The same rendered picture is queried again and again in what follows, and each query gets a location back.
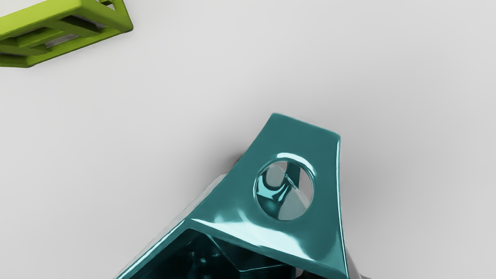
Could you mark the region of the teal faceted mug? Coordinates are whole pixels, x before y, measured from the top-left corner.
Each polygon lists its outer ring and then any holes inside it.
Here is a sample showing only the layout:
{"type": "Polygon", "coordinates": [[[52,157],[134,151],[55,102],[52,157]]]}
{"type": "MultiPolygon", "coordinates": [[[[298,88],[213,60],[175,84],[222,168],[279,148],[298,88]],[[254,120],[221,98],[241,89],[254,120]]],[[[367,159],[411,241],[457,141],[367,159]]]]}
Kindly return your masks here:
{"type": "Polygon", "coordinates": [[[340,141],[272,114],[233,168],[114,279],[370,279],[345,245],[340,141]]]}

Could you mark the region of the green open frame block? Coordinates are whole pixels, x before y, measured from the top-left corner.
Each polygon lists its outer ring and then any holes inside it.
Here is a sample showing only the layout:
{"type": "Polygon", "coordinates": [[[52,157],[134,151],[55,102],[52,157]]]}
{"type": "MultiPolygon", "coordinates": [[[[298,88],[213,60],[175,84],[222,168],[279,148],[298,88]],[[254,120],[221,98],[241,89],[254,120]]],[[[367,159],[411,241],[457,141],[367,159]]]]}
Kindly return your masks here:
{"type": "Polygon", "coordinates": [[[0,17],[0,67],[29,68],[131,30],[124,0],[45,0],[0,17]]]}

